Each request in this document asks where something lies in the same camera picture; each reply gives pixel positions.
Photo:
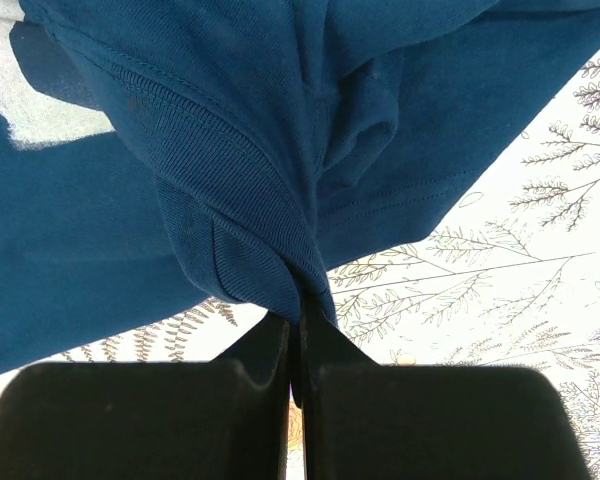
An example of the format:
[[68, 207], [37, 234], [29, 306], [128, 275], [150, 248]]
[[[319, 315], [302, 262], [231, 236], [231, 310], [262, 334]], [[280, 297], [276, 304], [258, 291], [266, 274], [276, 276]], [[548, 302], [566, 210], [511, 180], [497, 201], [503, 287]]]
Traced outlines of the dark blue t shirt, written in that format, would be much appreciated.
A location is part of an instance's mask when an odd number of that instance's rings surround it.
[[0, 1], [0, 374], [426, 238], [600, 1]]

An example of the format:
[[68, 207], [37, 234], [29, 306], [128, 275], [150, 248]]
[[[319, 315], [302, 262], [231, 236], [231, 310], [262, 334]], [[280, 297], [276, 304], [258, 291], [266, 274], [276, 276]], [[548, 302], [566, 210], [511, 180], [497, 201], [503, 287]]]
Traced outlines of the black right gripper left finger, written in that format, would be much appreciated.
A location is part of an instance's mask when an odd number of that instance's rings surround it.
[[205, 363], [38, 363], [0, 397], [0, 480], [282, 479], [288, 321]]

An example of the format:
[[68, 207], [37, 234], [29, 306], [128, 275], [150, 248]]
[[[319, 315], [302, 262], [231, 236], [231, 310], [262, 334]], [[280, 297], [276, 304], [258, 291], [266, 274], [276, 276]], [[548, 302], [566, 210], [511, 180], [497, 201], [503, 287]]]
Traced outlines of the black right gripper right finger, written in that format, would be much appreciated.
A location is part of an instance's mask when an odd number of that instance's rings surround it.
[[387, 366], [307, 301], [297, 397], [310, 479], [586, 479], [561, 399], [521, 367]]

